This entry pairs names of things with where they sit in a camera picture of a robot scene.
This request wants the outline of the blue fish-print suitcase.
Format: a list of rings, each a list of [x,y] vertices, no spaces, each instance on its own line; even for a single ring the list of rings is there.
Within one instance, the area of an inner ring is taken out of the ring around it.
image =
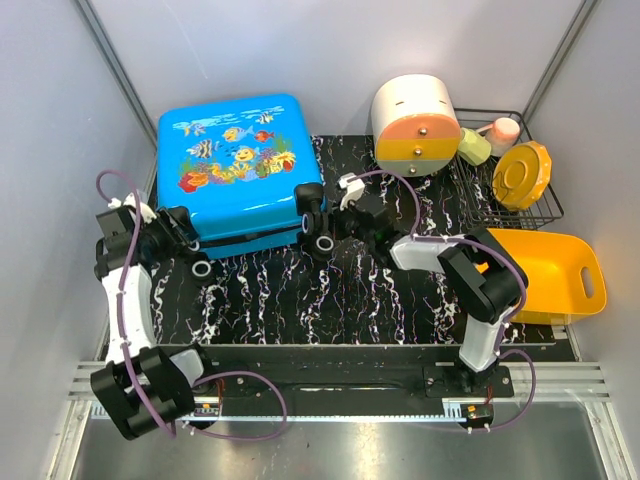
[[[294,96],[175,108],[157,134],[157,204],[188,213],[195,282],[210,283],[218,259],[328,234],[323,176]]]

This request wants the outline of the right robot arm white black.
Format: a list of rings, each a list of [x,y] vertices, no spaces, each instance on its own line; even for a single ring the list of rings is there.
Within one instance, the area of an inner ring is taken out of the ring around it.
[[[525,301],[528,278],[485,227],[449,237],[399,230],[382,203],[367,195],[330,214],[338,239],[361,241],[382,266],[395,271],[441,273],[467,315],[463,341],[445,383],[466,396],[486,389],[499,364],[498,343],[505,322]]]

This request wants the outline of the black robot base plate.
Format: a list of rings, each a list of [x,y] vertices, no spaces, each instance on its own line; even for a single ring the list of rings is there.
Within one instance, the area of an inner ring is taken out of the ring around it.
[[[507,367],[468,373],[456,345],[210,345],[204,352],[218,371],[252,371],[279,387],[386,387],[431,398],[514,396]]]

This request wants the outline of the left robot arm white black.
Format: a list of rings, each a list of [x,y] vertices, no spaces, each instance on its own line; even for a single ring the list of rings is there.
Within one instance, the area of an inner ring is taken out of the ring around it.
[[[195,234],[180,231],[182,207],[152,211],[141,206],[139,237],[131,262],[136,210],[113,202],[96,216],[103,237],[96,243],[94,273],[108,299],[110,340],[106,364],[90,376],[91,390],[120,434],[134,440],[170,427],[195,409],[196,396],[215,386],[216,372],[205,365],[201,347],[170,355],[156,344],[151,319],[151,265],[185,247]]]

